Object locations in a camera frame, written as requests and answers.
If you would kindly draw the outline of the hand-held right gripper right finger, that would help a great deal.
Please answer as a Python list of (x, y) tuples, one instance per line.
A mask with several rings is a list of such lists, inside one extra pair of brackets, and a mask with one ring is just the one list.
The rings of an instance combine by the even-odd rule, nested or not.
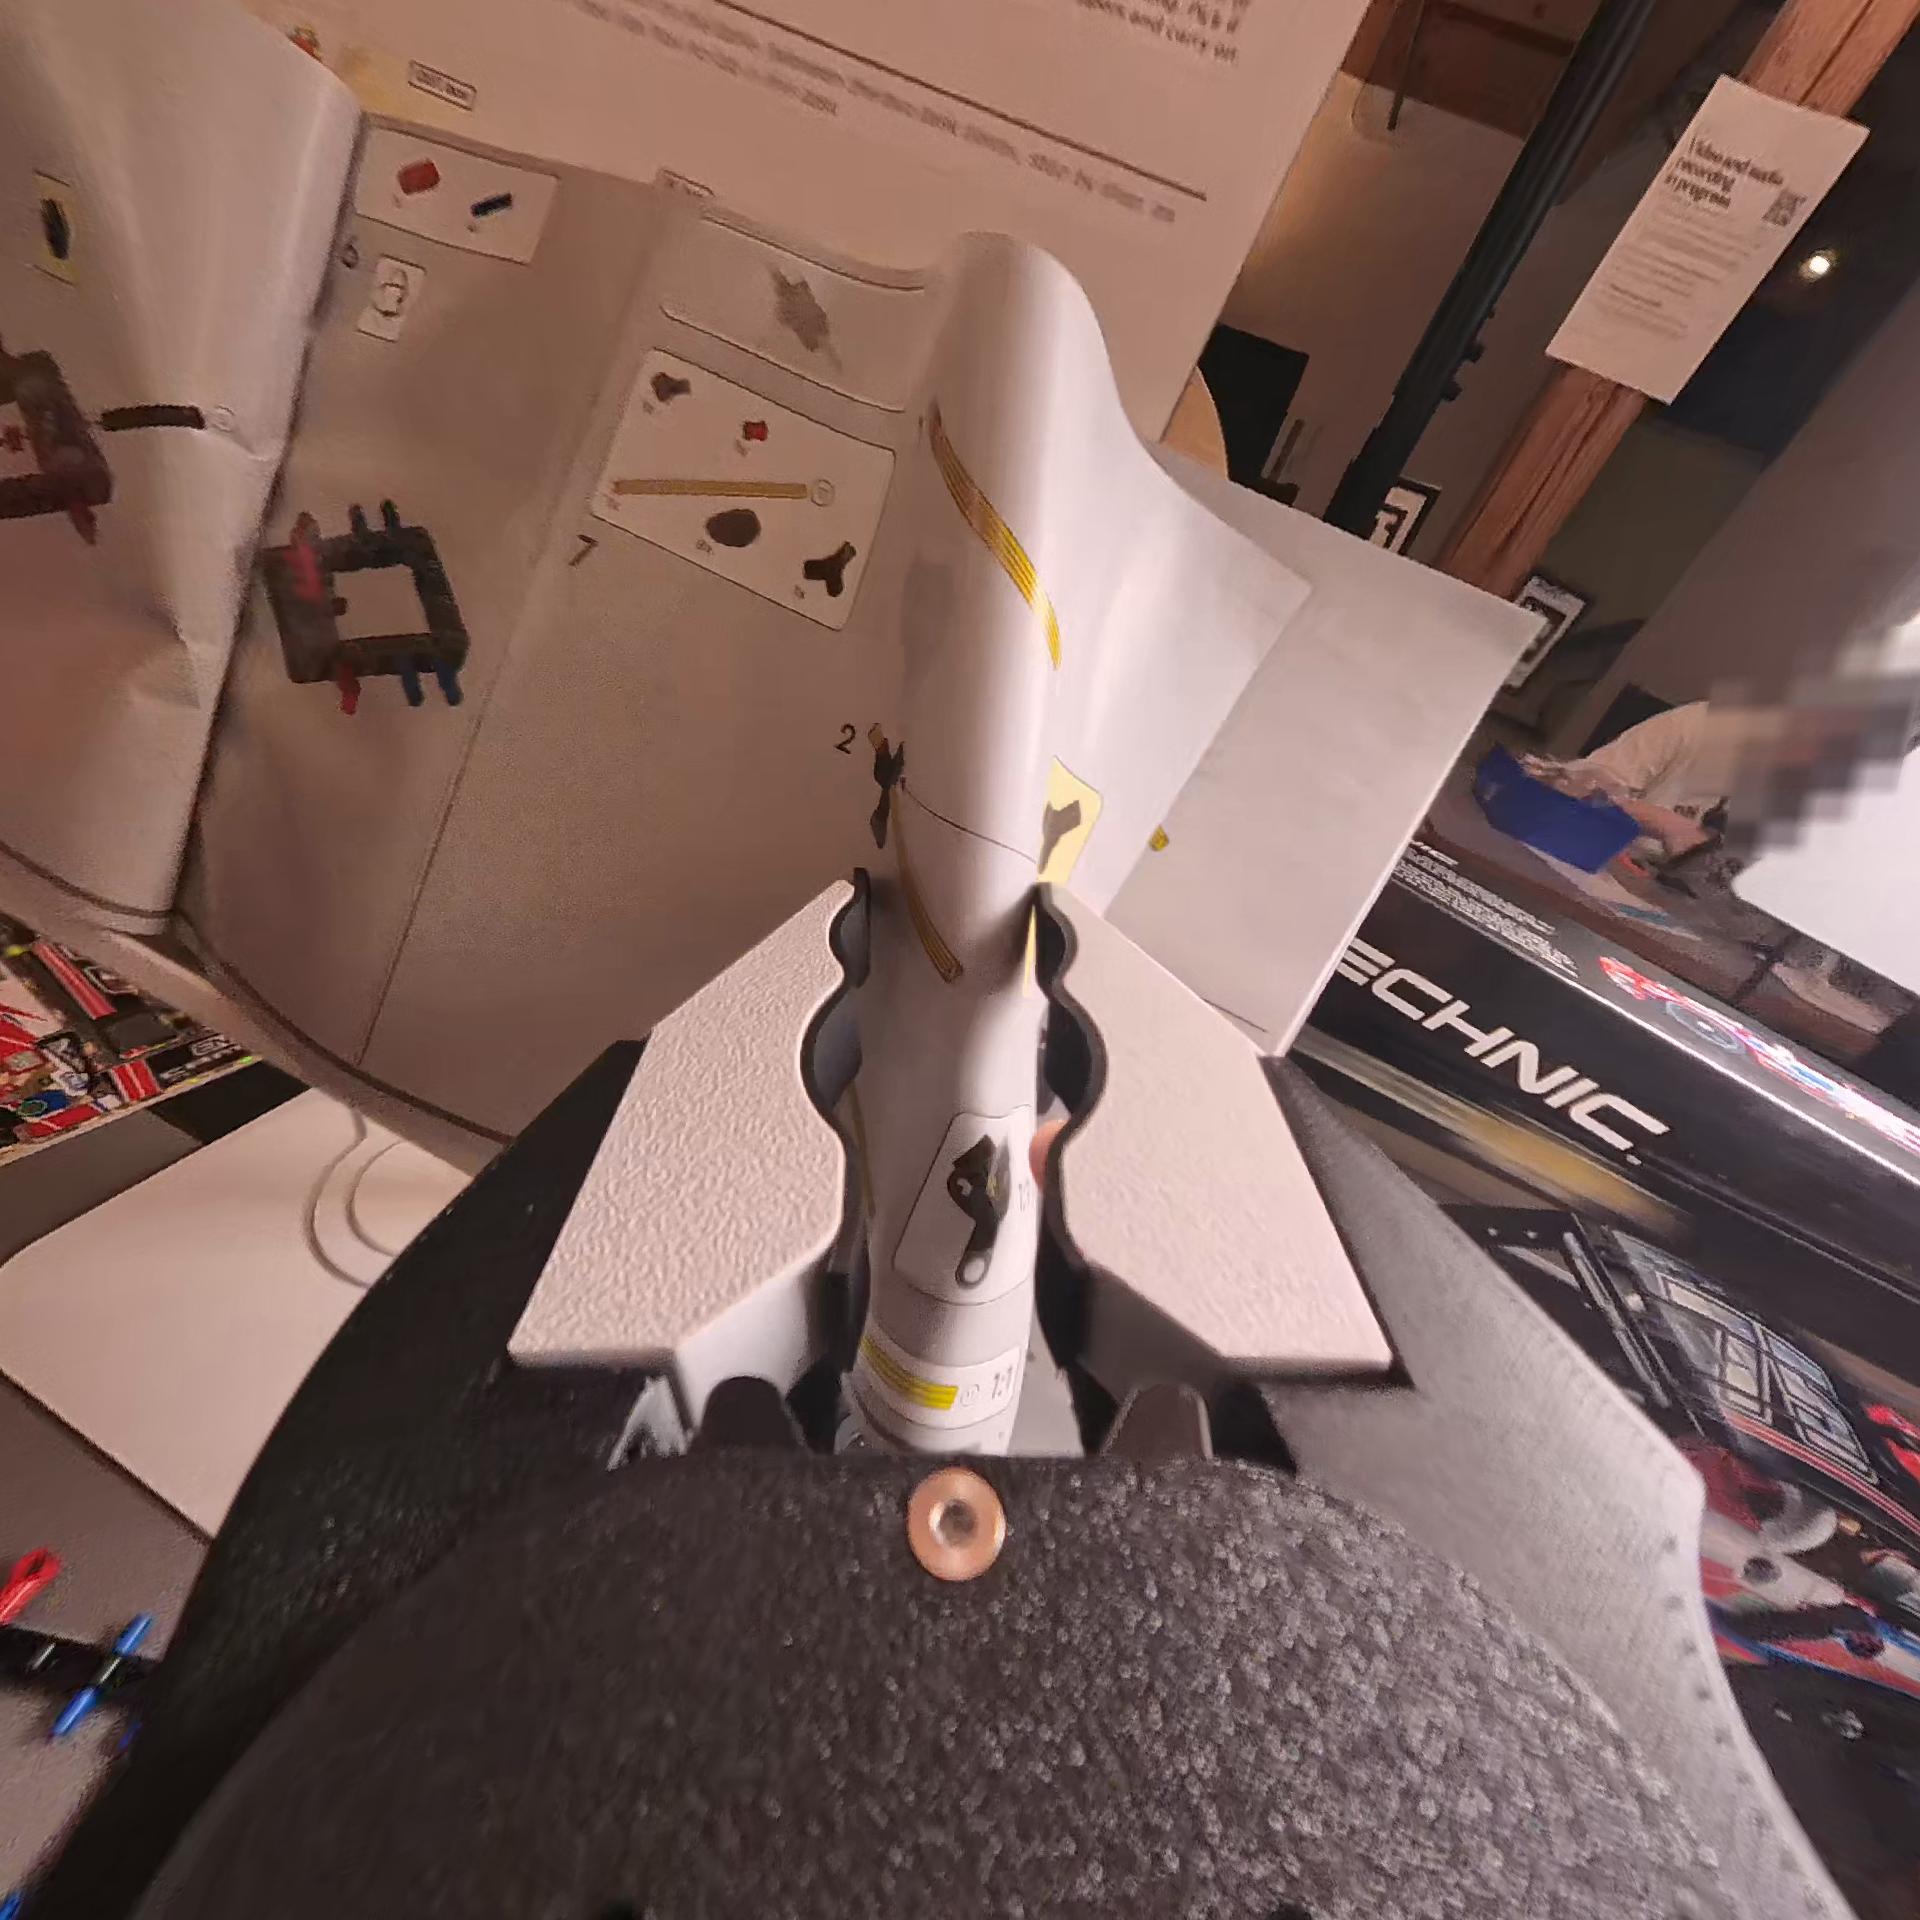
[(1379, 1384), (1390, 1333), (1278, 1098), (1226, 1014), (1066, 887), (1036, 901), (1037, 1335), (1078, 1442), (1186, 1388)]

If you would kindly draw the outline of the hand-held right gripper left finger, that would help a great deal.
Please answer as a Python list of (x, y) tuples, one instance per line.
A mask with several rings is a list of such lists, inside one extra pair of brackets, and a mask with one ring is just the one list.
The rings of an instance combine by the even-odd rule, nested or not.
[(508, 1356), (637, 1372), (692, 1436), (714, 1394), (788, 1396), (831, 1335), (847, 1238), (870, 881), (835, 879), (665, 1014), (595, 1146)]

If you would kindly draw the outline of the instruction booklet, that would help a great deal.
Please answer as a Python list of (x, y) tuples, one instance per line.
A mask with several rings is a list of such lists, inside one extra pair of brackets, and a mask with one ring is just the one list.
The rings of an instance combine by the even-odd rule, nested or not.
[(1139, 439), (1050, 254), (885, 269), (4, 4), (4, 897), (506, 1145), (870, 881), (830, 1406), (1019, 1445), (1057, 884), (1290, 1045), (1519, 620)]

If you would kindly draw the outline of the black lego set box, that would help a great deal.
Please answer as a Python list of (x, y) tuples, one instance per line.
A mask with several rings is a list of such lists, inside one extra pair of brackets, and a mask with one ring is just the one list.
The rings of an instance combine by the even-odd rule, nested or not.
[(1915, 1728), (1915, 1113), (1420, 839), (1292, 1056), (1702, 1479), (1733, 1678)]

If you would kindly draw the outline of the blue plastic bin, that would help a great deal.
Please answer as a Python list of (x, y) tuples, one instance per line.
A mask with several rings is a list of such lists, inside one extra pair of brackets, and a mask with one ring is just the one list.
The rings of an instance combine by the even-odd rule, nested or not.
[(1559, 790), (1499, 743), (1474, 767), (1473, 799), (1491, 826), (1573, 873), (1599, 873), (1642, 840), (1633, 813)]

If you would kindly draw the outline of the white book stand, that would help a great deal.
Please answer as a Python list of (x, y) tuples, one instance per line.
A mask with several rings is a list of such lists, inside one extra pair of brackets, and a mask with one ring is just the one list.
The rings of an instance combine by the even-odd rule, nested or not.
[(306, 1089), (14, 1255), (4, 1378), (207, 1537), (346, 1318), (469, 1183)]

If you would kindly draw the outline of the colourful sticker sheet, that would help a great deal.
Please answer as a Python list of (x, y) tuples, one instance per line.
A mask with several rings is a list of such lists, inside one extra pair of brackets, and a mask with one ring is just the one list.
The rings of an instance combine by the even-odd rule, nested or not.
[(4, 1161), (254, 1065), (245, 1045), (2, 919)]

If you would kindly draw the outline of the black pole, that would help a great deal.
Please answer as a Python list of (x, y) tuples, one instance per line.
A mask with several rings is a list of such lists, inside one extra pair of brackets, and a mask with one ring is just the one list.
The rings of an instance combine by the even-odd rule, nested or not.
[(1653, 2), (1602, 2), (1578, 39), (1540, 120), (1495, 194), (1467, 254), (1433, 309), (1379, 424), (1341, 473), (1324, 522), (1370, 537), (1388, 490), (1429, 423), (1455, 396), (1459, 372), (1479, 356), (1481, 330), (1529, 252), (1633, 64)]

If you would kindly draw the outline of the white printed paper sheet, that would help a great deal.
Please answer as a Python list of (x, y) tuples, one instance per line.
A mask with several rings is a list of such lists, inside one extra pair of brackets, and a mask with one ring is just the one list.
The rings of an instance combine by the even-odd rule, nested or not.
[(1011, 232), (1085, 288), (1233, 278), (1339, 2), (267, 2), (377, 112), (674, 176), (870, 260)]

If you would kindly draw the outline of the white paper notice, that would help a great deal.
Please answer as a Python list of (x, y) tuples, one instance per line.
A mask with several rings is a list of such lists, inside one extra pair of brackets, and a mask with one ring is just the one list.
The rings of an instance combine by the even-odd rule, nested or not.
[(1866, 136), (1851, 119), (1719, 78), (1546, 354), (1673, 399)]

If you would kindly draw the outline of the black lego frame assembly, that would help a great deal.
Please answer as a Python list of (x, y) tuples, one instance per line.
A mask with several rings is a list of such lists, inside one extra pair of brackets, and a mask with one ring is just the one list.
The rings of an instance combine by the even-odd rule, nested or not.
[(63, 1558), (52, 1548), (29, 1548), (2, 1580), (2, 1678), (58, 1701), (43, 1741), (70, 1740), (99, 1711), (122, 1704), (157, 1666), (151, 1645), (153, 1613), (132, 1616), (108, 1642), (67, 1638), (27, 1622), (27, 1612), (59, 1582)]

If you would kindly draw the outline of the wooden post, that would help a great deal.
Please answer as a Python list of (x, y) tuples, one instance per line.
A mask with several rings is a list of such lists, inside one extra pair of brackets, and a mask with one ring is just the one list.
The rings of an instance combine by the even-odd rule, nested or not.
[[(1739, 82), (1787, 105), (1845, 117), (1915, 17), (1915, 2), (1781, 4), (1739, 69)], [(1499, 598), (1511, 597), (1644, 406), (1644, 396), (1596, 372), (1555, 372), (1433, 564)]]

